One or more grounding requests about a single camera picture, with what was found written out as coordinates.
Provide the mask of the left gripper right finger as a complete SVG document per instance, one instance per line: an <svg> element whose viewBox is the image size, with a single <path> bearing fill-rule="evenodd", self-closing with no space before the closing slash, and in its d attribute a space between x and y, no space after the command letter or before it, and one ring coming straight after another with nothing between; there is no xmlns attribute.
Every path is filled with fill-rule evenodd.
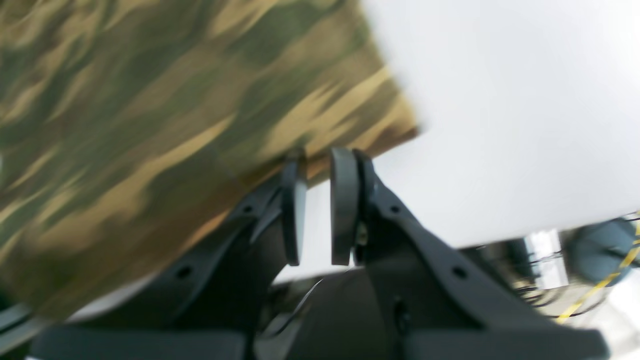
<svg viewBox="0 0 640 360"><path fill-rule="evenodd" d="M365 271L397 360L607 360L421 225L365 153L330 151L331 261Z"/></svg>

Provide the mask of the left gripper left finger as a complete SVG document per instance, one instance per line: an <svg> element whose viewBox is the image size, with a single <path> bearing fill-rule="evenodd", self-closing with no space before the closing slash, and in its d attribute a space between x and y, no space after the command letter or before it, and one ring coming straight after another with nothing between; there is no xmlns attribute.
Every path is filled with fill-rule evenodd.
<svg viewBox="0 0 640 360"><path fill-rule="evenodd" d="M285 266L300 264L306 176L305 159L286 159L138 294L89 321L42 332L30 357L253 360L269 287Z"/></svg>

